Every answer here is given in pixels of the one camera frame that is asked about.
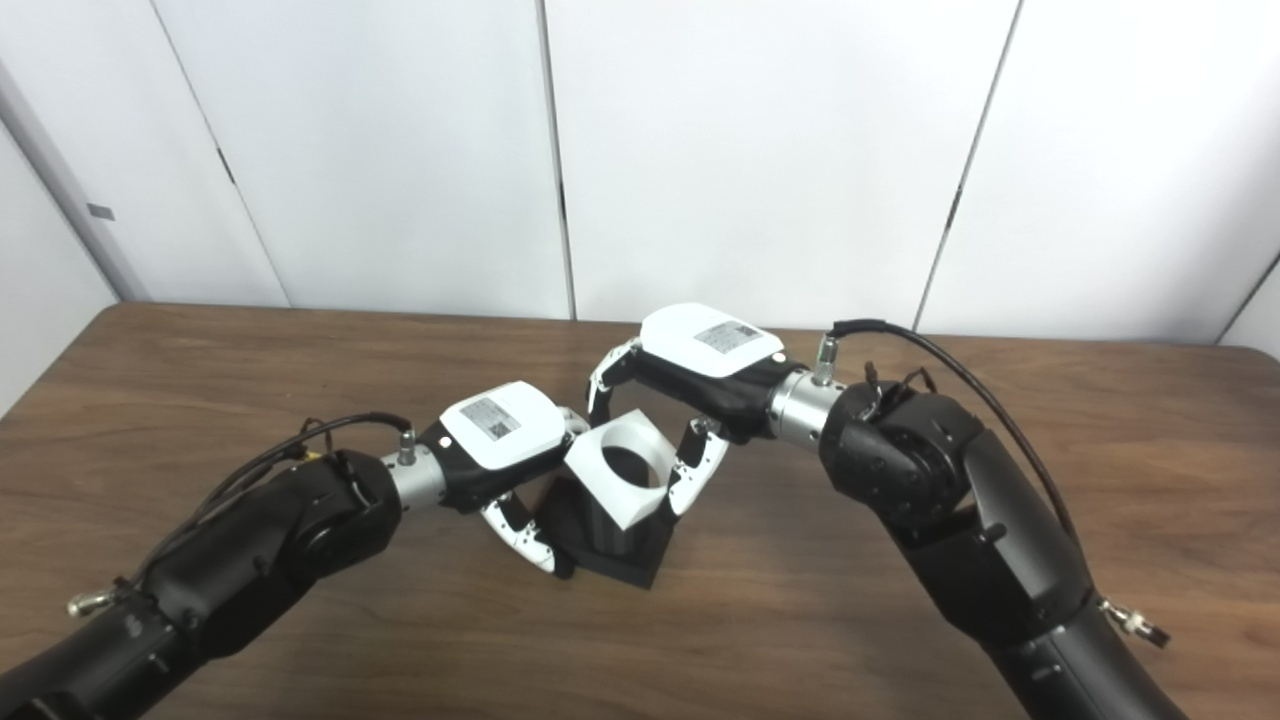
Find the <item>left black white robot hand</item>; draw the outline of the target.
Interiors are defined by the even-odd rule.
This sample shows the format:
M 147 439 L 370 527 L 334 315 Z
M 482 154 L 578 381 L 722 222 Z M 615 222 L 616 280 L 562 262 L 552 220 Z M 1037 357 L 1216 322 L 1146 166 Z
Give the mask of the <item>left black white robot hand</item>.
M 439 468 L 443 507 L 479 514 L 531 565 L 559 579 L 575 562 L 544 537 L 518 489 L 561 469 L 589 428 L 575 410 L 516 380 L 449 406 L 420 437 Z

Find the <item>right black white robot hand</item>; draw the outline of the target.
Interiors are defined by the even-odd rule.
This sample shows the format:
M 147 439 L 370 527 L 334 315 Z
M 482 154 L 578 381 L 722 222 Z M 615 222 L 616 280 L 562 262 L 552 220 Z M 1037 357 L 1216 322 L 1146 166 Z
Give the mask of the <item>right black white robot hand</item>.
M 588 420 L 611 420 L 614 389 L 637 382 L 694 410 L 672 464 L 666 495 L 639 512 L 603 501 L 613 521 L 628 529 L 659 512 L 678 520 L 698 500 L 732 445 L 773 439 L 774 392 L 795 372 L 780 337 L 703 304 L 676 304 L 646 316 L 637 337 L 612 348 L 588 382 Z

